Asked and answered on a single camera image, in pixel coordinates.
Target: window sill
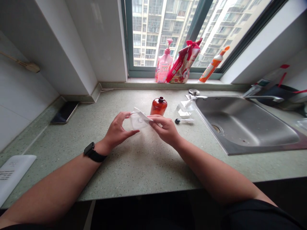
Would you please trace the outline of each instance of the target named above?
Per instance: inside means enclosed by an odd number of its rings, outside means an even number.
[[[101,82],[103,89],[200,89],[200,90],[247,90],[250,85],[224,84],[220,80],[208,80],[205,84],[198,79],[189,79],[185,84],[156,83],[154,78],[128,78],[127,82]]]
[[[198,84],[198,79],[188,79],[186,84]],[[154,78],[128,78],[127,83],[155,83]],[[223,85],[224,83],[220,80],[207,80],[205,84],[217,84]]]

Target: white wall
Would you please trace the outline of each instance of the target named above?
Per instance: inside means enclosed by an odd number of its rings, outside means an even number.
[[[0,50],[29,62],[0,31]],[[58,96],[40,74],[0,55],[0,151]]]
[[[88,94],[91,95],[98,81],[65,0],[35,1],[79,75]]]
[[[287,1],[226,71],[221,81],[252,84],[304,49],[307,46],[306,9],[305,0]]]
[[[0,30],[40,66],[40,73],[59,94],[89,94],[34,0],[1,0]]]
[[[121,1],[66,0],[66,3],[98,81],[126,82]]]

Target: forearm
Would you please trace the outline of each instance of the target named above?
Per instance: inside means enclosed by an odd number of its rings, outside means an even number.
[[[28,190],[1,217],[0,228],[16,223],[47,224],[74,204],[101,163],[83,154],[72,159]]]
[[[185,139],[174,149],[192,169],[211,196],[221,204],[260,199],[275,205],[241,173]]]

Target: person's left hand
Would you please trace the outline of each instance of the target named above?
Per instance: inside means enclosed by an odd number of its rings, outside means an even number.
[[[128,137],[138,133],[139,130],[126,131],[122,127],[125,118],[130,116],[130,112],[120,112],[112,121],[106,136],[95,144],[94,150],[101,155],[108,155],[110,151],[121,144]]]

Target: red plastic bag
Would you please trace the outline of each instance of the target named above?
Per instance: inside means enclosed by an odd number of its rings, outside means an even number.
[[[171,65],[166,82],[169,83],[186,83],[189,79],[190,68],[200,52],[199,45],[202,38],[198,42],[187,41],[187,47],[179,51],[176,60]]]

